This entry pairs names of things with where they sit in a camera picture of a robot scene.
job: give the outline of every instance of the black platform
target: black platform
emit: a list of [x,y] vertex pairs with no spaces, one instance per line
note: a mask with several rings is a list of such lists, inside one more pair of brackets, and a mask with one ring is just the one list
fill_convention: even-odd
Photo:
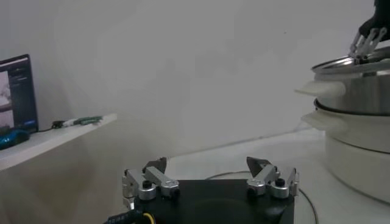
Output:
[[[293,224],[294,198],[281,200],[269,194],[247,196],[246,180],[179,180],[180,197],[144,202],[135,208],[150,212],[157,224]],[[137,224],[149,224],[147,219]]]

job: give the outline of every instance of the white wall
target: white wall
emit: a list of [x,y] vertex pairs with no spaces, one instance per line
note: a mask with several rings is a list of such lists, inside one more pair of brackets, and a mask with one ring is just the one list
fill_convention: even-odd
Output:
[[[1,0],[0,8],[0,57],[31,54],[42,126],[119,115],[7,171],[49,208],[40,223],[102,221],[121,206],[125,167],[292,130],[313,100],[293,89],[313,78],[311,66],[346,54],[374,9],[367,0]],[[37,219],[13,222],[23,218]]]

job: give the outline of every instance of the cooking pot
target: cooking pot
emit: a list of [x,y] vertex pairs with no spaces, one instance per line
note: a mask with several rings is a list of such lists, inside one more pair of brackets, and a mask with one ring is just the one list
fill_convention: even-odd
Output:
[[316,101],[317,110],[302,120],[312,127],[346,144],[378,152],[390,153],[390,117],[362,116],[327,111]]
[[390,47],[377,49],[364,64],[343,57],[312,68],[314,81],[296,92],[317,97],[328,111],[390,116]]
[[390,154],[354,147],[329,136],[325,148],[328,166],[342,182],[390,203]]

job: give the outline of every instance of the blue mouse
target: blue mouse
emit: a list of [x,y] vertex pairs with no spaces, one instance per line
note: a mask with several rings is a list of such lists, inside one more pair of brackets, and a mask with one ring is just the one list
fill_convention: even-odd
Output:
[[24,130],[12,130],[0,136],[0,150],[12,147],[30,139],[30,133]]

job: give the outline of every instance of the white floor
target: white floor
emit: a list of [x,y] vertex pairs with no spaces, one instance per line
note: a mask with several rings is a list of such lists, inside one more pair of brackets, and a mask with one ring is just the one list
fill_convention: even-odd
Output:
[[169,160],[166,174],[178,180],[204,179],[219,173],[247,170],[247,156],[268,159],[277,166],[296,167],[300,172],[300,187],[313,201],[321,224],[390,223],[389,204],[360,194],[328,171],[324,134],[316,130],[177,156]]

